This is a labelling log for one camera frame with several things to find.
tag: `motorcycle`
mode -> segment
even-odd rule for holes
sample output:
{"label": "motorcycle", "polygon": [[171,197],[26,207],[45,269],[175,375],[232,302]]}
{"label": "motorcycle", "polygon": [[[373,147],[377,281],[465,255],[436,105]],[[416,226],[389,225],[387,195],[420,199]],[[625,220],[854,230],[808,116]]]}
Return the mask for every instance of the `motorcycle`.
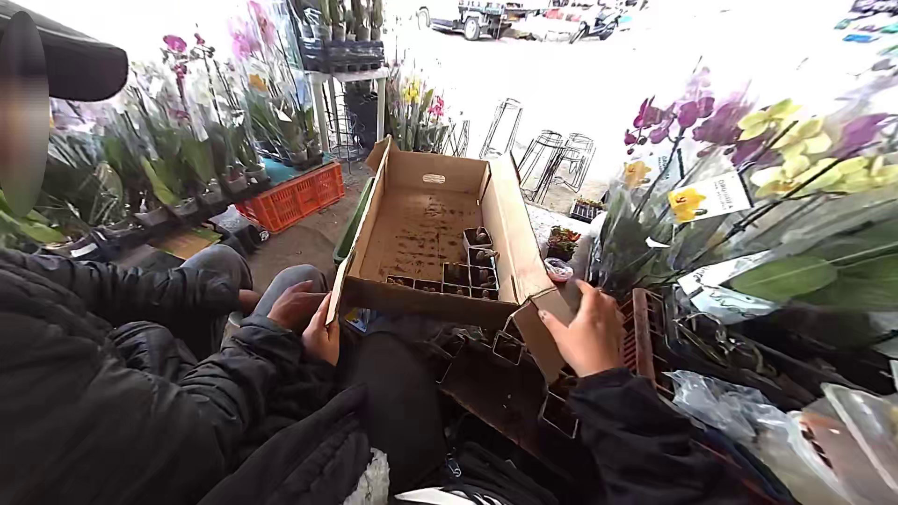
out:
{"label": "motorcycle", "polygon": [[568,44],[573,44],[586,37],[598,37],[599,40],[605,40],[611,37],[614,30],[618,27],[622,15],[623,11],[620,9],[604,7],[595,16],[595,21],[592,26],[587,22],[580,23],[580,27],[577,31],[570,36]]}

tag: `green container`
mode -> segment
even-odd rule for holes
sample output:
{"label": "green container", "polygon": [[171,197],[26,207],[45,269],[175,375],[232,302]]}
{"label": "green container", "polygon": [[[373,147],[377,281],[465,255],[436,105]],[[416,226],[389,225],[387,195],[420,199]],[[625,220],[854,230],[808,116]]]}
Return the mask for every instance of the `green container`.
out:
{"label": "green container", "polygon": [[339,239],[337,247],[334,247],[334,264],[339,266],[343,260],[349,255],[349,249],[352,248],[352,241],[356,238],[356,230],[358,224],[362,221],[362,213],[365,212],[365,206],[368,205],[368,198],[371,196],[371,186],[374,185],[374,177],[368,179],[365,188],[362,190],[362,196],[358,199],[356,213],[352,215],[352,219],[346,224],[343,230],[343,236]]}

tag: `table leg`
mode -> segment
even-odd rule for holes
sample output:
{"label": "table leg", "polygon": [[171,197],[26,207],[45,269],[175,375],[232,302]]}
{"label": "table leg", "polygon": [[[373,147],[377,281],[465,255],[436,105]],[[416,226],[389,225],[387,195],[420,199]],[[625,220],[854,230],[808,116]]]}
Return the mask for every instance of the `table leg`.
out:
{"label": "table leg", "polygon": [[327,153],[330,151],[330,141],[328,140],[328,120],[327,112],[324,111],[324,96],[321,84],[312,83],[312,97],[315,100],[315,114],[318,115],[318,135],[321,137],[321,151]]}
{"label": "table leg", "polygon": [[337,145],[335,146],[337,148],[337,153],[335,156],[339,158],[339,112],[337,111],[337,92],[334,91],[334,79],[331,76],[328,76],[328,91],[330,92],[330,112],[334,115],[334,132],[337,139]]}
{"label": "table leg", "polygon": [[383,123],[386,121],[387,79],[377,79],[377,141],[383,138]]}

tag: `box handle hole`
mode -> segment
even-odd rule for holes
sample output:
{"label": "box handle hole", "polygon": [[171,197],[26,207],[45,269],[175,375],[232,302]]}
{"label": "box handle hole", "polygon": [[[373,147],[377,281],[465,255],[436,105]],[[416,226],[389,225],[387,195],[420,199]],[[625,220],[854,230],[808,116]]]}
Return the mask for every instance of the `box handle hole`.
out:
{"label": "box handle hole", "polygon": [[430,182],[432,184],[442,184],[446,182],[446,178],[439,173],[425,173],[421,177],[421,181]]}

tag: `orange plastic crate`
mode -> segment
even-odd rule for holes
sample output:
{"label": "orange plastic crate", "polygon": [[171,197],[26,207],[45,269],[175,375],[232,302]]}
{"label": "orange plastic crate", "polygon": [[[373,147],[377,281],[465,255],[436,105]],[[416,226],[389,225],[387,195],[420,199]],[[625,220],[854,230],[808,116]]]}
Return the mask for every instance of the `orange plastic crate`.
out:
{"label": "orange plastic crate", "polygon": [[344,194],[340,164],[331,162],[234,206],[248,219],[271,233],[278,233],[343,198]]}

